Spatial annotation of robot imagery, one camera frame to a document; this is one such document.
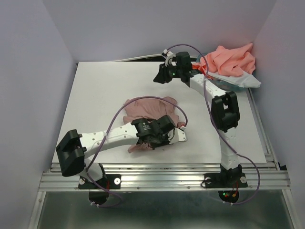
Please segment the white light blue cloth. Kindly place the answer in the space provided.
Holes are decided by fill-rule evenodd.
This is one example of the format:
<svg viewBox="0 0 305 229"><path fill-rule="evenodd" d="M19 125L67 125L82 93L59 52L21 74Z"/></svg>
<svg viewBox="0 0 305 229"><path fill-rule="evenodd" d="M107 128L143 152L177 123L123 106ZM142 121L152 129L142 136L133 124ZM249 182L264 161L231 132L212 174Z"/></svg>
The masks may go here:
<svg viewBox="0 0 305 229"><path fill-rule="evenodd" d="M208 75L212 78L215 78L223 83L234 85L240 88L259 88L261 86L261 82L257 80L252 74L248 74L243 71L242 76L223 76L218 73L208 73Z"/></svg>

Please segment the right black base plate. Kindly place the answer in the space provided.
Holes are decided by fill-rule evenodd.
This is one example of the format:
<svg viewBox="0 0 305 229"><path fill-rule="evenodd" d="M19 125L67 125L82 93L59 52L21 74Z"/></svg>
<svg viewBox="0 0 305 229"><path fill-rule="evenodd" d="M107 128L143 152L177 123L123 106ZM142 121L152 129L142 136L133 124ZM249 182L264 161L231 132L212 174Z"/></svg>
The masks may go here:
<svg viewBox="0 0 305 229"><path fill-rule="evenodd" d="M228 177L225 173L206 173L204 174L201 187L205 189L219 189L219 198L224 203L231 205L237 204L239 199L239 189L248 187L244 173L233 177Z"/></svg>

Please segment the dusty pink skirt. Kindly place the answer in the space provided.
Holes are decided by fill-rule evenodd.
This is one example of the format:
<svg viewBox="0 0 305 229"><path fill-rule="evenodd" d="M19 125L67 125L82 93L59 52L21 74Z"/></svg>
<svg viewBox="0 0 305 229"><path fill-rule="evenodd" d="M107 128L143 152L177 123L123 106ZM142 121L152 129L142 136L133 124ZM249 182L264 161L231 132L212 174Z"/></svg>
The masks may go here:
<svg viewBox="0 0 305 229"><path fill-rule="evenodd" d="M124 108L126 115L123 117L123 123L127 124L140 118L147 120L159 119L164 115L168 115L174 121L176 127L185 125L185 122L182 122L179 115L175 112L176 107L174 105L177 105L177 101L168 96L164 97L164 99L172 104L154 98L139 99L130 103Z"/></svg>

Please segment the aluminium rail frame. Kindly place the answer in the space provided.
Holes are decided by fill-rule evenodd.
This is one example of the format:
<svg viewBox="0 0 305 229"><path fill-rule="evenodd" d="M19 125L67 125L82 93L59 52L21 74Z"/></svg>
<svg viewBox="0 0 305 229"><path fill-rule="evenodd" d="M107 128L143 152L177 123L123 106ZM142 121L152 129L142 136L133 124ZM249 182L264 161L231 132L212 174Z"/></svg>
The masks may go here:
<svg viewBox="0 0 305 229"><path fill-rule="evenodd" d="M121 175L119 198L112 208L92 206L78 177L63 177L57 159L41 176L31 229L296 229L287 171L281 170L266 138L253 93L238 95L241 121L238 152L248 180L239 189L243 204L223 203L216 189L203 188L203 176L220 170L218 136L203 98L186 86L148 85L97 94L73 88L61 133L107 128L129 98L171 96L188 116L187 142L130 154L127 147L101 152L97 158L107 174Z"/></svg>

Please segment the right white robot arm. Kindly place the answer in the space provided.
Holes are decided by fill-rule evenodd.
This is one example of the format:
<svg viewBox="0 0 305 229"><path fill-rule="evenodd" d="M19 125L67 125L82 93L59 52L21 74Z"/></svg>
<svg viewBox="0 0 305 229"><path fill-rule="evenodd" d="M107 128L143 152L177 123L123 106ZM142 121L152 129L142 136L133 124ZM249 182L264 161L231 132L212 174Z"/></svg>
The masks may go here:
<svg viewBox="0 0 305 229"><path fill-rule="evenodd" d="M236 93L226 92L217 87L208 79L207 70L194 69L188 52L174 54L165 49L162 56L165 58L165 62L160 65L153 81L164 84L177 78L202 95L212 125L219 136L221 149L220 172L205 174L204 184L208 186L219 182L223 186L230 186L239 181L242 175L242 167L234 148L236 145L236 129L240 120Z"/></svg>

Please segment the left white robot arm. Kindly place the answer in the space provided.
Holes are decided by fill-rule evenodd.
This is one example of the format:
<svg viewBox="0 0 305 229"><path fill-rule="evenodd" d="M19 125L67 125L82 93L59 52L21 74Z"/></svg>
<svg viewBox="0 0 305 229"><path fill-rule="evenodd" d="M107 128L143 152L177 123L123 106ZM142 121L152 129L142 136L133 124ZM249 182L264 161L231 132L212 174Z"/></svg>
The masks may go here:
<svg viewBox="0 0 305 229"><path fill-rule="evenodd" d="M153 148L185 140L184 133L173 120L164 115L158 120L136 119L109 132L79 134L68 131L56 147L64 177L71 177L88 168L85 160L100 151L124 145L149 144Z"/></svg>

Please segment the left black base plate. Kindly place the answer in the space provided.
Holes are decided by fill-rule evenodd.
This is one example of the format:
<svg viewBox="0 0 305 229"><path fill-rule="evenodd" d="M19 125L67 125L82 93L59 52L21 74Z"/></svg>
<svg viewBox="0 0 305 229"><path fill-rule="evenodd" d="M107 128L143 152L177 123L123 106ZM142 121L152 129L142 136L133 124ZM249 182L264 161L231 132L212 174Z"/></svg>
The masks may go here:
<svg viewBox="0 0 305 229"><path fill-rule="evenodd" d="M106 174L98 181L91 182L80 177L78 189L88 190L88 199L92 206L111 208L122 203L122 197L114 190L121 189L122 176L120 174Z"/></svg>

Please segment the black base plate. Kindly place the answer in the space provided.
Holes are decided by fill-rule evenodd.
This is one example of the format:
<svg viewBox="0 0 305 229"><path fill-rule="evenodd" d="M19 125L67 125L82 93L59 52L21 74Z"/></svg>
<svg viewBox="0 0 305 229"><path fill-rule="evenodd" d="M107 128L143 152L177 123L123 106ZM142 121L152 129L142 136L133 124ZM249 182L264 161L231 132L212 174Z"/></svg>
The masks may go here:
<svg viewBox="0 0 305 229"><path fill-rule="evenodd" d="M78 189L88 190L88 199L92 206L111 208L122 203L122 197L114 190L121 189L122 176L120 174L106 174L98 181L91 182L80 177Z"/></svg>
<svg viewBox="0 0 305 229"><path fill-rule="evenodd" d="M224 203L231 205L237 204L239 199L239 189L248 187L244 173L233 177L228 177L225 173L206 173L204 174L201 187L205 189L219 189L219 198Z"/></svg>

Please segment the light blue patterned bin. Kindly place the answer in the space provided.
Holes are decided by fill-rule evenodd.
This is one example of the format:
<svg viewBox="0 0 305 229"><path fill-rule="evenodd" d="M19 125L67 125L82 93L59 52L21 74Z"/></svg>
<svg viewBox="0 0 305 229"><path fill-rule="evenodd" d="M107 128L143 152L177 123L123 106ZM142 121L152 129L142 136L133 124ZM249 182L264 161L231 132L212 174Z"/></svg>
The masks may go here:
<svg viewBox="0 0 305 229"><path fill-rule="evenodd" d="M213 78L211 76L208 76L207 77L214 85L216 85L217 87L225 90L225 91L234 91L236 93L240 93L240 92L243 92L245 91L246 89L245 88L242 88L242 87L239 87L237 85L233 85L233 84L230 84L228 82L225 82L225 81L222 81L220 79L217 79L217 78Z"/></svg>

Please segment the coral orange skirt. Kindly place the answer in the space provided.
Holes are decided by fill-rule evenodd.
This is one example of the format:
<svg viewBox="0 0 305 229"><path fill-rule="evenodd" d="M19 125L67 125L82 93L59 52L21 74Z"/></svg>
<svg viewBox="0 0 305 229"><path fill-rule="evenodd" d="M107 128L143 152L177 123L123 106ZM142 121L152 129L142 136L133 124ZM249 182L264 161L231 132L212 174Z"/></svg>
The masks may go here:
<svg viewBox="0 0 305 229"><path fill-rule="evenodd" d="M252 48L252 43L235 49L227 49L220 45L215 51L194 63L193 68L222 76L241 77L244 72L252 74L256 69L255 57L251 54Z"/></svg>

